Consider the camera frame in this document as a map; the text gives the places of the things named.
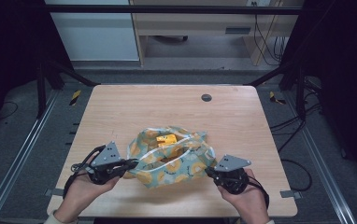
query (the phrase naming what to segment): person's right hand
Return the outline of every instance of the person's right hand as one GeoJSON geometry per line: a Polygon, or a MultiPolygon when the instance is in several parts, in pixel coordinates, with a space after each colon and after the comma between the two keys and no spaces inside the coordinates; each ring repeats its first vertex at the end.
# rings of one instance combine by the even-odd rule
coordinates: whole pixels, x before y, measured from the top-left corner
{"type": "MultiPolygon", "coordinates": [[[[254,178],[251,169],[244,169],[248,176],[254,178]]],[[[265,224],[270,218],[266,212],[264,195],[259,189],[248,185],[241,194],[231,194],[222,186],[217,187],[225,201],[234,206],[239,215],[248,224],[265,224]]]]}

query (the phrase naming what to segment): wooden table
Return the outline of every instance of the wooden table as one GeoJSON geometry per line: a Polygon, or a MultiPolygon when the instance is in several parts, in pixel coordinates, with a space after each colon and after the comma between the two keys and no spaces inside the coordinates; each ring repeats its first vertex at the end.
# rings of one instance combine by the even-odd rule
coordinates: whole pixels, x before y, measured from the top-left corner
{"type": "MultiPolygon", "coordinates": [[[[180,126],[207,131],[219,161],[227,153],[252,161],[249,167],[270,195],[268,213],[297,213],[257,91],[249,86],[101,85],[94,88],[56,188],[72,175],[70,167],[98,146],[115,141],[123,158],[126,148],[148,127],[180,126]],[[204,102],[203,94],[212,100],[204,102]]],[[[62,197],[52,196],[48,213],[62,197]]],[[[121,179],[114,190],[97,198],[84,217],[238,217],[222,199],[213,180],[203,177],[158,189],[137,179],[121,179]]]]}

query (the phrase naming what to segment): person's left hand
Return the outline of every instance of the person's left hand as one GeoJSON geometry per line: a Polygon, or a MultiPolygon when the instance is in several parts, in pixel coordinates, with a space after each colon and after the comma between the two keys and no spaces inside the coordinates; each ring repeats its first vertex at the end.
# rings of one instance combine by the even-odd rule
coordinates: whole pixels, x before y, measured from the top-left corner
{"type": "Polygon", "coordinates": [[[60,207],[54,213],[60,222],[75,221],[79,214],[87,208],[98,196],[112,190],[117,184],[119,176],[108,180],[104,185],[94,184],[87,173],[82,171],[68,189],[60,207]]]}

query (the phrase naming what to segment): transparent plastic bag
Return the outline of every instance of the transparent plastic bag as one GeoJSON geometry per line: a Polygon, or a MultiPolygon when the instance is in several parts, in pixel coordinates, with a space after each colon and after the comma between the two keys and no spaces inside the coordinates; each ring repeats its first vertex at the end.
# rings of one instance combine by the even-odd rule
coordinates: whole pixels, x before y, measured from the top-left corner
{"type": "Polygon", "coordinates": [[[174,126],[145,129],[127,148],[128,159],[139,159],[139,163],[125,177],[136,177],[147,188],[157,188],[205,176],[205,169],[217,163],[205,137],[205,132],[191,133],[174,126]],[[157,137],[166,139],[171,134],[176,143],[157,141],[157,137]]]}

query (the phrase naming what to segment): wrist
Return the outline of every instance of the wrist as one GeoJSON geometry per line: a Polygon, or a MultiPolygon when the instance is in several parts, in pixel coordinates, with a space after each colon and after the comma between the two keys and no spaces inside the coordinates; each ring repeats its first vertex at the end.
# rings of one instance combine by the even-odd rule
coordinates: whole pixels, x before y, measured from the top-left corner
{"type": "Polygon", "coordinates": [[[54,217],[62,223],[72,223],[76,222],[78,219],[79,211],[77,208],[73,206],[67,206],[65,203],[62,203],[60,207],[53,213],[54,217]]]}
{"type": "Polygon", "coordinates": [[[235,206],[240,217],[248,224],[268,223],[271,219],[262,207],[235,206]]]}

